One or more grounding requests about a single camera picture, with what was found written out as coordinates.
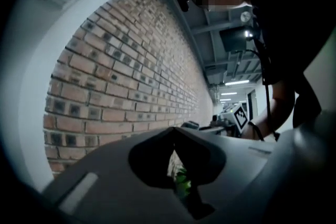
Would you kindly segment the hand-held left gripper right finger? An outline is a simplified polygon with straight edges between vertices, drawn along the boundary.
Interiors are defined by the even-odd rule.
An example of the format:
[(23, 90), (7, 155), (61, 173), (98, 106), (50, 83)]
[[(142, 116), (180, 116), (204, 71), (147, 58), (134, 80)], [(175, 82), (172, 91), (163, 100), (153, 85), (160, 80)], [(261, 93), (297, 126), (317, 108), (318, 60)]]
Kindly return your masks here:
[(178, 128), (187, 187), (176, 193), (200, 224), (336, 224), (336, 112), (278, 141)]

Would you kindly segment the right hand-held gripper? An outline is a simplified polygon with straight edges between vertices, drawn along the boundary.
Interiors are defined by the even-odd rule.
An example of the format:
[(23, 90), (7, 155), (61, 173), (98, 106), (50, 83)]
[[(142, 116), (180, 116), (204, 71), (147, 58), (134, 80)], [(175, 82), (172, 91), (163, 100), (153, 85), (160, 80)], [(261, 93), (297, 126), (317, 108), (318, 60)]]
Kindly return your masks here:
[(227, 136), (241, 136), (247, 123), (248, 117), (242, 105), (234, 104), (223, 108), (222, 112), (217, 115), (217, 120), (215, 121), (216, 127), (200, 127), (198, 123), (193, 121), (184, 122), (181, 127), (202, 132), (222, 132), (224, 128)]

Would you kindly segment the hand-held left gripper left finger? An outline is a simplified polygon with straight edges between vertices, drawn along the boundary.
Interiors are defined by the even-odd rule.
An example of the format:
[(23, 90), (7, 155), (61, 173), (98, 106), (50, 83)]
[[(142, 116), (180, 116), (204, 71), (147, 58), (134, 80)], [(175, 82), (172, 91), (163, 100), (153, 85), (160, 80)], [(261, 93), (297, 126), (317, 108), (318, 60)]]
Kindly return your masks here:
[(44, 190), (83, 224), (192, 224), (167, 176), (172, 143), (161, 129), (99, 147)]

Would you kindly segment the person's right forearm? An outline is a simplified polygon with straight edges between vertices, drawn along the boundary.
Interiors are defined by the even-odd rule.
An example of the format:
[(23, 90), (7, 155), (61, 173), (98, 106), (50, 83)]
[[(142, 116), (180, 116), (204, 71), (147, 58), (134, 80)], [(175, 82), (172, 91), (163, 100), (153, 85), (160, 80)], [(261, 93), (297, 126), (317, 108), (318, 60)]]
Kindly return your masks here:
[(281, 80), (272, 85), (272, 99), (269, 100), (270, 120), (267, 108), (251, 120), (258, 127), (262, 137), (278, 130), (290, 116), (295, 104), (295, 90), (290, 80)]

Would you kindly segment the green leafy plant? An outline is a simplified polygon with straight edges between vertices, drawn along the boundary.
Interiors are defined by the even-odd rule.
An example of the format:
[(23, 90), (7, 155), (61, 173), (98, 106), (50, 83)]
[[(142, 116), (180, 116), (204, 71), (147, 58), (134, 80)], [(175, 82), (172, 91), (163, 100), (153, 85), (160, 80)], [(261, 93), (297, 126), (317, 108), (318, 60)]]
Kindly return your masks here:
[(186, 198), (191, 193), (191, 180), (184, 166), (175, 175), (175, 192), (180, 199)]

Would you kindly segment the dark framed door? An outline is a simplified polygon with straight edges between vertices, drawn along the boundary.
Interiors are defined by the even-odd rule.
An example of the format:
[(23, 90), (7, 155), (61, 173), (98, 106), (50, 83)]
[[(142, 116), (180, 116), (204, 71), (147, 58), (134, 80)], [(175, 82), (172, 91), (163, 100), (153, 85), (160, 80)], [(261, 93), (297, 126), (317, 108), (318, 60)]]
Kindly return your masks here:
[(257, 99), (256, 99), (255, 90), (252, 90), (250, 93), (247, 94), (247, 103), (248, 103), (249, 119), (252, 120), (258, 115)]

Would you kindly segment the person's black clothing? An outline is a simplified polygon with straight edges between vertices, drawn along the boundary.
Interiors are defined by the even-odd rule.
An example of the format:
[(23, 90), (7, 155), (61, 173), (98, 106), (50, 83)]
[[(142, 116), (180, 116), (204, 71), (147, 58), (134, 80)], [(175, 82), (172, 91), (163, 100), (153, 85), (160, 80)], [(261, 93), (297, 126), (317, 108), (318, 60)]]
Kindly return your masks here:
[(298, 94), (293, 112), (297, 127), (321, 111), (304, 71), (336, 27), (334, 0), (251, 0), (270, 62), (267, 80), (289, 82)]

